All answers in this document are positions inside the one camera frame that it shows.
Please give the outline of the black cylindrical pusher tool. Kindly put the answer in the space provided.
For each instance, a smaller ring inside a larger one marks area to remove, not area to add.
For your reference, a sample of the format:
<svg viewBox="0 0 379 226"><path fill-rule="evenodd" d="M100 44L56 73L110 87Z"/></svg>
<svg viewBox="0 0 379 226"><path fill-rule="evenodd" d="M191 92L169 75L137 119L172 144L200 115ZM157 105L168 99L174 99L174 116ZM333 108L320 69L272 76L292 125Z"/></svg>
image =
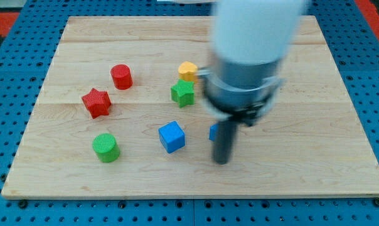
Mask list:
<svg viewBox="0 0 379 226"><path fill-rule="evenodd" d="M238 123L233 120L219 121L217 123L212 154L214 162L227 164L230 161L237 127Z"/></svg>

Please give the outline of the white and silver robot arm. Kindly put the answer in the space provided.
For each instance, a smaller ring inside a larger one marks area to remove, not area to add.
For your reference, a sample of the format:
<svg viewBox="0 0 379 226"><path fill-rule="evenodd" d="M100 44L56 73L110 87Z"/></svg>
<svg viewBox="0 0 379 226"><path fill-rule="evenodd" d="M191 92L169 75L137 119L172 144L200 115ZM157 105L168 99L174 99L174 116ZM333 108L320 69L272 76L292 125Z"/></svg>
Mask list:
<svg viewBox="0 0 379 226"><path fill-rule="evenodd" d="M239 124L254 126L274 106L283 83L277 70L308 4L305 0L216 2L211 62L198 72L203 96L218 118L214 162L229 162Z"/></svg>

